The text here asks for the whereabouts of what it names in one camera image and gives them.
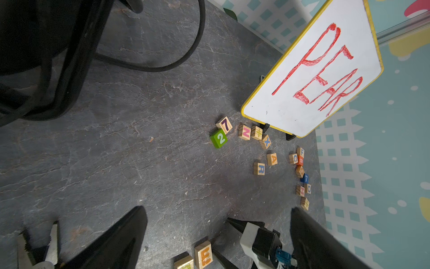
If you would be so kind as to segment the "wooden block letter A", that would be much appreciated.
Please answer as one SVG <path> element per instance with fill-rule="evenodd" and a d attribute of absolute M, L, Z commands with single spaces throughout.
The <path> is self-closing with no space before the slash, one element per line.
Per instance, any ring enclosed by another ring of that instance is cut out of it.
<path fill-rule="evenodd" d="M 278 158 L 276 153 L 267 154 L 267 163 L 269 166 L 278 164 Z"/>

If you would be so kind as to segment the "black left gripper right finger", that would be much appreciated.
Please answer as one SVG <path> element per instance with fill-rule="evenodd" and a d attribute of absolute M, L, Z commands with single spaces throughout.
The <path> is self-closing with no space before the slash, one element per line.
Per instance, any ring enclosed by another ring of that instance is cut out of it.
<path fill-rule="evenodd" d="M 302 208 L 291 210 L 290 234 L 299 269 L 367 269 Z"/>

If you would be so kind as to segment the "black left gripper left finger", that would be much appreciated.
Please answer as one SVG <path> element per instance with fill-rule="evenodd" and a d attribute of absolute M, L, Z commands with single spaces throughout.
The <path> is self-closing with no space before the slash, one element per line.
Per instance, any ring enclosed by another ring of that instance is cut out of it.
<path fill-rule="evenodd" d="M 148 219 L 143 206 L 136 206 L 97 238 L 64 269 L 134 269 Z"/>

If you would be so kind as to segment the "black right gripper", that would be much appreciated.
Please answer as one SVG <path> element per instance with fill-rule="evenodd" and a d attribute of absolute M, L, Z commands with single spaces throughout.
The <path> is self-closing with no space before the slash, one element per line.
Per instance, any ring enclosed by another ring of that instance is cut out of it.
<path fill-rule="evenodd" d="M 227 222 L 242 233 L 240 245 L 253 260 L 252 269 L 296 269 L 297 260 L 283 250 L 279 235 L 265 228 L 262 221 L 243 221 L 228 217 Z M 239 269 L 215 249 L 213 255 L 224 269 Z"/>

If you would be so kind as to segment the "wooden block letter E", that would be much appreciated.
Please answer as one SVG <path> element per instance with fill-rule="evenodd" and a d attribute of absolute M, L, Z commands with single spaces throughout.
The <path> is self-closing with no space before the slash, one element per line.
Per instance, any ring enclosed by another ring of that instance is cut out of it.
<path fill-rule="evenodd" d="M 210 241 L 205 241 L 194 249 L 196 257 L 195 263 L 198 269 L 205 269 L 213 262 L 212 245 Z"/>

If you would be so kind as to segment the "wooden block letter P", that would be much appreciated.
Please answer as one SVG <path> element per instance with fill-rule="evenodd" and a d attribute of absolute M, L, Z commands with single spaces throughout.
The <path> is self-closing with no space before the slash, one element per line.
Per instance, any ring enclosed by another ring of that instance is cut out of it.
<path fill-rule="evenodd" d="M 174 262 L 174 269 L 194 269 L 194 258 L 190 255 Z"/>

